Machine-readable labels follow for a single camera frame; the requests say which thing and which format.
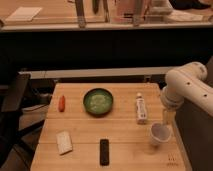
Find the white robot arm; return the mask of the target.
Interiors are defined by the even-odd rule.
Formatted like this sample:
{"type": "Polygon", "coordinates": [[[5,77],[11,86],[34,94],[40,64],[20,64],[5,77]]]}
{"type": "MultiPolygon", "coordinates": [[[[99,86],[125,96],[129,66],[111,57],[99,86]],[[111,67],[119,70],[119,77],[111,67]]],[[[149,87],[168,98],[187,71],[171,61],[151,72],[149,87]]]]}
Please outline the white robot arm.
{"type": "Polygon", "coordinates": [[[208,70],[200,62],[174,67],[166,73],[166,85],[160,94],[165,123],[205,115],[213,119],[213,87],[205,83],[207,76],[208,70]]]}

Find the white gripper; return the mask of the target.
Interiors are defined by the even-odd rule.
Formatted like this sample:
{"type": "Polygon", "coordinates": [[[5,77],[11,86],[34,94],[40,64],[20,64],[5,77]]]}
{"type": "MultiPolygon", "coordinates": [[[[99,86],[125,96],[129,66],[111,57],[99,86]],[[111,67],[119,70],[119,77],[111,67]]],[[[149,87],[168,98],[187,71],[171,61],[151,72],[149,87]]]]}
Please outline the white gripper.
{"type": "Polygon", "coordinates": [[[176,110],[182,105],[182,96],[170,88],[164,87],[161,91],[160,99],[162,104],[167,108],[163,110],[163,123],[169,125],[175,116],[175,112],[171,110],[176,110]]]}

